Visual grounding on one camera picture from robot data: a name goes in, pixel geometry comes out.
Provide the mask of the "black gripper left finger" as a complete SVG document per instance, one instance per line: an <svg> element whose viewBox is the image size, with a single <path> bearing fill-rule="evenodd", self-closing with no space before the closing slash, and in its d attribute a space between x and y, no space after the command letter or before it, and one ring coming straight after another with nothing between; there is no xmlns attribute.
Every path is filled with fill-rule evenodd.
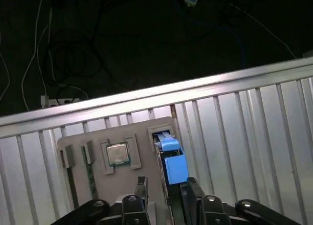
<svg viewBox="0 0 313 225"><path fill-rule="evenodd" d="M54 225L148 225L148 178L138 177L134 194L120 202L93 199L55 221Z"/></svg>

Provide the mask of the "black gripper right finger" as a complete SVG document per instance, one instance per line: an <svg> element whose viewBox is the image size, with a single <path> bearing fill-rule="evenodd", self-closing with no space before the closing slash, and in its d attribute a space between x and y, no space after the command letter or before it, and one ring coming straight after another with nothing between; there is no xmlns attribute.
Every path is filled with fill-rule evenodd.
<svg viewBox="0 0 313 225"><path fill-rule="evenodd" d="M206 195L194 177L183 192L185 215L192 225L297 225L298 222L251 199L234 206L215 195Z"/></svg>

